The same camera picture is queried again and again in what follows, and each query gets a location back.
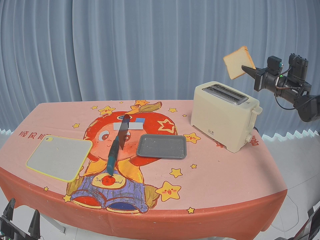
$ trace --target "blue sticky note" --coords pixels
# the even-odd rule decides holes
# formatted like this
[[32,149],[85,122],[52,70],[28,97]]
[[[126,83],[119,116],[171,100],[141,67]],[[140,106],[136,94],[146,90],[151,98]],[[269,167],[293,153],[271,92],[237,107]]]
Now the blue sticky note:
[[136,123],[143,123],[144,124],[144,121],[145,121],[146,119],[145,118],[136,118]]

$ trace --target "toaster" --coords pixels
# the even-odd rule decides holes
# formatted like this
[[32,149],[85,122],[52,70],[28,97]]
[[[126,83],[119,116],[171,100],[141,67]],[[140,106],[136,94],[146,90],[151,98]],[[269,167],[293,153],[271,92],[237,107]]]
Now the toaster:
[[252,138],[259,104],[230,86],[207,82],[195,88],[191,125],[235,153]]

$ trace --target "table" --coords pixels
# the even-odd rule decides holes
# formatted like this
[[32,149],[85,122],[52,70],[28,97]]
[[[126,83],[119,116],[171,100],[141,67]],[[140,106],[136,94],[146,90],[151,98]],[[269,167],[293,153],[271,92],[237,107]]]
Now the table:
[[[271,225],[287,193],[261,137],[237,153],[190,125],[192,100],[88,101],[39,104],[0,150],[0,186],[16,206],[60,222],[134,239],[250,240]],[[117,189],[96,185],[105,172],[113,123],[124,114],[145,118],[130,130],[116,164]],[[187,157],[137,157],[142,134],[185,135]],[[79,177],[66,183],[26,167],[46,134],[93,142]]]

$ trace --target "knife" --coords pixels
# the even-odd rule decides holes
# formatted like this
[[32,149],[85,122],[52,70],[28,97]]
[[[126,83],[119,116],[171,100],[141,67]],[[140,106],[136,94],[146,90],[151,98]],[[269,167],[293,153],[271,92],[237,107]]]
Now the knife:
[[129,129],[129,121],[130,121],[130,116],[128,114],[125,114],[122,119],[122,123],[118,131],[118,135],[116,136],[116,138],[114,139],[110,147],[110,151],[108,155],[108,163],[106,164],[106,171],[111,176],[113,175],[115,164],[118,158],[119,146],[121,147],[122,150],[125,146],[126,136]]

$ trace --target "teal knife handle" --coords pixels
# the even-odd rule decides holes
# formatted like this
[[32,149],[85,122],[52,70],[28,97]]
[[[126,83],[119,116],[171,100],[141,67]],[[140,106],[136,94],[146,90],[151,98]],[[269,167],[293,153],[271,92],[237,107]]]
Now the teal knife handle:
[[116,164],[116,158],[113,157],[113,156],[110,156],[108,158],[108,163],[106,164],[106,171],[111,176],[113,175],[113,172],[114,172],[114,169],[115,169],[115,164]]
[[115,140],[112,142],[112,145],[110,147],[108,162],[106,164],[106,171],[110,175],[113,175],[115,164],[118,159],[118,153],[119,153],[119,138],[117,136]]

